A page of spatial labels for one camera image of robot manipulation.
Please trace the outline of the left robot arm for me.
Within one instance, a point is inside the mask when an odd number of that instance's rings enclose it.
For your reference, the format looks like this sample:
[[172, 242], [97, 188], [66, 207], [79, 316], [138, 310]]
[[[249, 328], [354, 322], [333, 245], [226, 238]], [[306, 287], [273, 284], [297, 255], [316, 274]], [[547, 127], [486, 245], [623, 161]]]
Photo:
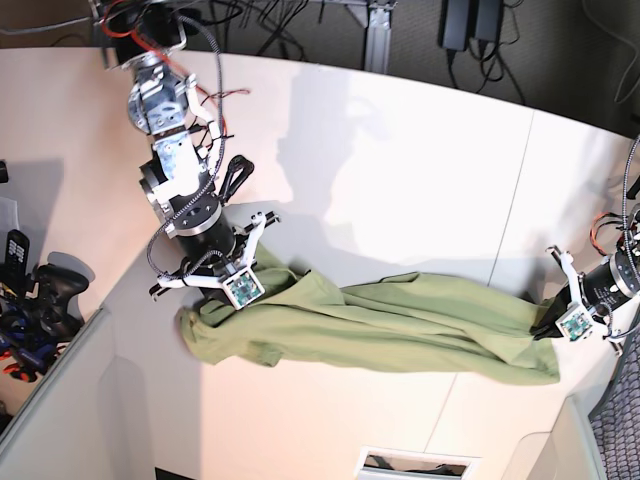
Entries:
[[589, 242], [600, 255], [600, 263], [588, 273], [580, 272], [570, 252], [555, 245], [547, 248], [566, 283], [531, 327], [534, 340], [563, 338], [578, 342], [596, 336], [620, 356], [623, 344], [638, 333], [638, 318], [626, 330], [617, 327], [614, 320], [616, 310], [639, 298], [639, 206], [629, 205], [639, 195], [639, 183], [629, 182], [638, 152], [639, 140], [634, 139], [622, 178], [621, 211], [603, 212], [591, 223]]

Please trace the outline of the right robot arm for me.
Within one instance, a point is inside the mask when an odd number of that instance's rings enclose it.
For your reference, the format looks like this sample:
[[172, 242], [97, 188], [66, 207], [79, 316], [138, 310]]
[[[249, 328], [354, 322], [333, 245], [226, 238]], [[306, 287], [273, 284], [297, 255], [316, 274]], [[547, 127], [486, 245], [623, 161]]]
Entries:
[[199, 34], [219, 66], [213, 33], [174, 1], [93, 1], [90, 8], [105, 65], [132, 75], [127, 112], [150, 143], [140, 186], [160, 221], [153, 236], [175, 240], [184, 253], [173, 272], [149, 264], [157, 275], [151, 296], [192, 287], [247, 307], [265, 293], [253, 267], [261, 236], [279, 218], [258, 212], [245, 227], [229, 223], [225, 207], [254, 165], [242, 155], [224, 159], [226, 91], [208, 92], [171, 58]]

